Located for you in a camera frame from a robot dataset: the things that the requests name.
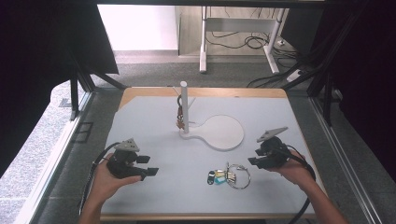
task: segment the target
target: human hand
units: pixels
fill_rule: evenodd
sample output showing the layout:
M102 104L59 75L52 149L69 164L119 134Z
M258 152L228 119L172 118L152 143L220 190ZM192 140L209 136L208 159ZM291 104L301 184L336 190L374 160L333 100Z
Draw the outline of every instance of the human hand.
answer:
M118 179L113 174L111 174L107 169L107 161L112 155L113 153L109 153L106 158L96 167L88 200L97 203L104 203L122 186L133 184L141 180L140 175Z
M300 154L298 154L296 151L291 150L290 153L304 160L304 156L300 156ZM308 170L294 159L289 159L281 167L270 168L267 170L270 172L280 173L281 175L285 176L287 180L289 180L293 184L298 185L300 188L303 188L304 185L312 183L312 181L315 182Z

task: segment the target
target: white wall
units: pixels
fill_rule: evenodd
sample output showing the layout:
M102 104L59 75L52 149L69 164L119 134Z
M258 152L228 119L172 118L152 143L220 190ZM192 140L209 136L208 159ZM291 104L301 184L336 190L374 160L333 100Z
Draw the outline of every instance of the white wall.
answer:
M113 50L177 49L175 7L98 5Z

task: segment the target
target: keyring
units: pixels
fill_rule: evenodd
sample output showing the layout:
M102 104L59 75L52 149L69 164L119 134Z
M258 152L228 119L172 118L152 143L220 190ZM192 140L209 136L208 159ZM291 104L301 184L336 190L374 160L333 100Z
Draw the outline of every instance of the keyring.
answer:
M231 181L230 178L228 178L228 173L229 173L230 169L233 168L233 167L236 167L236 170L242 170L242 171L246 171L246 172L247 172L247 175L248 175L248 182L247 182L247 184L246 184L244 187L237 187L237 186L235 185L234 182L236 182L236 176L235 176L235 181L234 181L234 182ZM246 167L243 166L243 165L239 165L239 164L232 164L232 165L229 165L229 163L227 162L227 172L226 172L226 175L227 175L227 176L226 176L227 183L228 183L228 185L230 185L233 189L245 189L245 188L247 188L248 185L250 184L250 180L251 180L250 172L248 171L248 168L246 168Z

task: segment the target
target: wooden table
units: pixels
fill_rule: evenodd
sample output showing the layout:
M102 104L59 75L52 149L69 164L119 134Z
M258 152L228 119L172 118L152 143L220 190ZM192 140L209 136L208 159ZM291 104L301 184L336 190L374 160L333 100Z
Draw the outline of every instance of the wooden table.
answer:
M291 218L306 196L277 173L258 169L248 162L257 157L256 142L266 130L288 126L278 135L296 147L316 166L283 90L189 88L191 121L202 123L210 116L226 114L240 121L245 131L242 144L219 152L198 139L184 140L176 126L179 88L129 88L125 90L106 145L134 138L139 155L151 157L156 176L125 186L104 204L102 220L193 220ZM211 170L224 169L226 162L242 164L251 174L246 189L227 183L208 185ZM247 175L236 173L244 182ZM304 217L315 217L311 206Z

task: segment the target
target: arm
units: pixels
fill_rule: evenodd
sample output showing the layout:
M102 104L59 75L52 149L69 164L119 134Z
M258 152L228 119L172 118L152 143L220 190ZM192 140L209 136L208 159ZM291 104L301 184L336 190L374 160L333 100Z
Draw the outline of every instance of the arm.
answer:
M291 153L300 157L295 151ZM297 161L290 159L280 168L268 169L272 172L278 172L285 176L291 183L296 184L305 192L317 215L318 222L321 224L348 223L341 212L332 204L332 201L321 190L311 174Z
M120 187L133 184L141 179L139 175L123 179L114 177L106 166L110 157L111 154L108 154L106 159L96 167L91 191L82 209L82 214L78 221L79 224L99 223L102 206L105 201L113 196Z

